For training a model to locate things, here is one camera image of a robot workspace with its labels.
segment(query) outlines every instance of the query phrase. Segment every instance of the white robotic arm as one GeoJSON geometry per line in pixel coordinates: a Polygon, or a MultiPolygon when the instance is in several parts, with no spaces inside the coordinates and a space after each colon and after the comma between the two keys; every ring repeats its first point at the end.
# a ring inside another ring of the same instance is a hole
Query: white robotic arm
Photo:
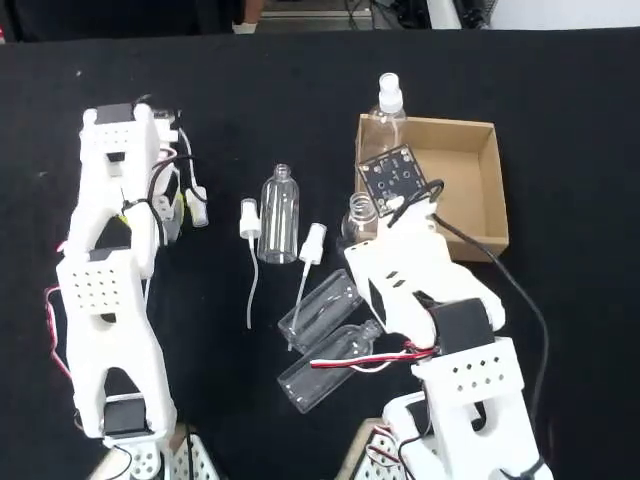
{"type": "MultiPolygon", "coordinates": [[[[155,478],[162,453],[163,478],[170,479],[168,441],[176,409],[142,285],[148,289],[160,239],[174,241],[182,223],[179,170],[162,162],[175,156],[170,144],[178,132],[170,120],[155,119],[144,103],[89,109],[83,121],[78,204],[57,266],[74,402],[88,437],[130,453],[126,478],[155,478]],[[150,194],[156,167],[163,169],[150,194]],[[117,216],[131,229],[131,247],[96,250],[107,222],[117,216]],[[122,369],[139,393],[107,398],[104,383],[113,367],[122,369]],[[138,465],[138,459],[146,463],[138,465]]],[[[204,225],[203,215],[206,220],[204,205],[192,216],[204,225]]]]}
{"type": "MultiPolygon", "coordinates": [[[[433,434],[402,450],[417,480],[520,478],[537,465],[540,454],[522,398],[524,381],[513,343],[506,337],[494,341],[491,333],[504,325],[504,308],[471,272],[451,261],[430,217],[435,209],[429,199],[411,205],[391,228],[381,219],[375,240],[345,250],[358,292],[387,332],[400,333],[422,349],[441,348],[441,355],[412,367],[424,393],[393,400],[383,417],[398,442],[420,437],[425,432],[418,431],[407,407],[428,398],[433,434]],[[484,308],[474,310],[473,299],[484,308]],[[457,318],[472,315],[478,321],[456,325],[457,318]],[[477,344],[472,331],[455,332],[468,325],[482,327],[483,322],[486,331],[480,338],[485,341],[477,344]],[[448,329],[461,339],[466,336],[462,343],[472,346],[442,348],[441,336],[448,329]],[[471,419],[479,402],[486,423],[474,431],[471,419]]],[[[552,475],[543,464],[529,478],[552,475]]]]}

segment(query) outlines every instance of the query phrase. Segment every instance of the clear plastic bottle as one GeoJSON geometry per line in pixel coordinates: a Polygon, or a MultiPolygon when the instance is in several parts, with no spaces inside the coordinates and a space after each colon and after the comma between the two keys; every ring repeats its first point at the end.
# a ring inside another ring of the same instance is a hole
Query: clear plastic bottle
{"type": "Polygon", "coordinates": [[[366,193],[354,193],[349,199],[349,211],[342,219],[344,246],[374,240],[378,234],[378,213],[366,193]]]}
{"type": "Polygon", "coordinates": [[[278,377],[278,383],[300,413],[307,413],[349,378],[351,368],[313,369],[316,359],[345,360],[370,355],[382,328],[375,320],[360,326],[344,325],[312,348],[278,377]]]}
{"type": "Polygon", "coordinates": [[[362,297],[346,270],[336,270],[304,297],[295,330],[295,307],[282,317],[278,328],[289,344],[304,355],[338,327],[360,303],[362,297]]]}
{"type": "Polygon", "coordinates": [[[376,157],[405,143],[407,115],[403,109],[400,80],[395,73],[380,76],[378,105],[369,112],[364,122],[360,161],[376,157]]]}
{"type": "Polygon", "coordinates": [[[278,164],[262,187],[258,258],[267,263],[290,263],[298,258],[298,184],[288,165],[278,164]]]}

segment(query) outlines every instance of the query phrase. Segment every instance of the black circuit board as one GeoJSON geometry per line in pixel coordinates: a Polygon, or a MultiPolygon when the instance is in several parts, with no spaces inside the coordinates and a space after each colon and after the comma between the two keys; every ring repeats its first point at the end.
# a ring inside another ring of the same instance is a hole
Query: black circuit board
{"type": "Polygon", "coordinates": [[[408,145],[370,158],[358,165],[358,172],[380,217],[390,215],[398,207],[394,202],[390,205],[390,200],[402,196],[406,201],[427,194],[427,181],[408,145]]]}

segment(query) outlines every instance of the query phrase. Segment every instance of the brown box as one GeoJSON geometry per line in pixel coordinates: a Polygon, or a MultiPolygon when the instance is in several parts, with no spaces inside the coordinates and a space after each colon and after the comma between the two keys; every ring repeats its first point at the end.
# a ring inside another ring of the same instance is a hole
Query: brown box
{"type": "MultiPolygon", "coordinates": [[[[356,163],[360,160],[363,132],[370,121],[367,115],[360,116],[356,163]]],[[[509,229],[493,124],[410,117],[404,142],[413,150],[427,180],[444,180],[438,215],[496,255],[502,253],[509,245],[509,229]]],[[[356,191],[365,191],[357,172],[356,191]]],[[[439,232],[447,239],[452,259],[489,260],[448,231],[439,228],[439,232]]]]}

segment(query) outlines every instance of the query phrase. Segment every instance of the black table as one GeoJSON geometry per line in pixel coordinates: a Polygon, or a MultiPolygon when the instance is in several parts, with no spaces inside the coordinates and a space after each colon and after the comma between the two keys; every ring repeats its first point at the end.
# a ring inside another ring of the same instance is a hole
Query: black table
{"type": "MultiPolygon", "coordinates": [[[[231,478],[332,478],[360,422],[418,389],[395,366],[354,376],[297,413],[275,381],[297,355],[275,325],[294,302],[300,264],[262,267],[255,328],[244,329],[252,269],[237,233],[240,199],[260,194],[276,161],[289,163],[301,232],[312,221],[330,229],[308,286],[340,267],[332,245],[353,188],[357,115],[375,102],[384,71],[399,74],[412,115],[496,124],[511,233],[503,258],[551,332],[545,451],[556,478],[633,476],[638,52],[640,30],[0,47],[3,478],[84,478],[103,454],[73,426],[72,388],[48,356],[42,290],[55,283],[54,248],[76,200],[82,111],[142,93],[183,109],[204,159],[211,225],[158,255],[149,317],[181,418],[231,478]]],[[[530,384],[539,329],[491,266],[473,271],[503,298],[530,384]]],[[[360,309],[354,322],[366,317],[360,309]]]]}

